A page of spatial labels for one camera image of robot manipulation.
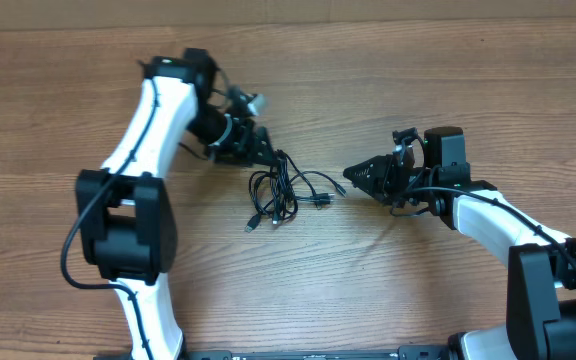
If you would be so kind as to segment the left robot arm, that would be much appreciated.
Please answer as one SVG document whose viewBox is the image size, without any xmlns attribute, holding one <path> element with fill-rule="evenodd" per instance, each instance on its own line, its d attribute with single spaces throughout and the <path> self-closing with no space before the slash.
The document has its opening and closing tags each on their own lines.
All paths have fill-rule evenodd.
<svg viewBox="0 0 576 360">
<path fill-rule="evenodd" d="M 123 138 L 98 170 L 75 182 L 78 217 L 64 242 L 60 269 L 73 287 L 87 286 L 67 269 L 68 250 L 81 238 L 87 263 L 114 291 L 132 337 L 128 359 L 182 359 L 185 338 L 174 315 L 169 272 L 178 231 L 165 179 L 185 133 L 197 137 L 216 163 L 279 163 L 268 132 L 256 125 L 260 94 L 227 85 L 225 103 L 213 105 L 214 82 L 223 70 L 205 49 L 179 58 L 155 56 L 143 65 L 137 109 Z"/>
</svg>

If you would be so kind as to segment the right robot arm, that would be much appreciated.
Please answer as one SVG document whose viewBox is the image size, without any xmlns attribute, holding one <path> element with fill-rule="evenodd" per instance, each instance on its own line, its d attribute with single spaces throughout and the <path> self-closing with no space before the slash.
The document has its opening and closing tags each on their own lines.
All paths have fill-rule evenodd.
<svg viewBox="0 0 576 360">
<path fill-rule="evenodd" d="M 450 336 L 445 345 L 401 346 L 398 359 L 576 359 L 576 237 L 513 206 L 471 177 L 464 132 L 396 131 L 394 148 L 346 168 L 352 185 L 401 216 L 430 213 L 476 240 L 507 269 L 502 325 Z"/>
</svg>

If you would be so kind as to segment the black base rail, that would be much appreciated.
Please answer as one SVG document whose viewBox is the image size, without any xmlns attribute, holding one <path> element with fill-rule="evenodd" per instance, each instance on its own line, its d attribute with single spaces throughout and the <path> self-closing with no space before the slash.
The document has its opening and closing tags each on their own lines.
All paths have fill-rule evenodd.
<svg viewBox="0 0 576 360">
<path fill-rule="evenodd" d="M 405 345 L 390 350 L 296 351 L 234 353 L 226 350 L 188 351 L 183 360 L 459 360 L 447 345 Z"/>
</svg>

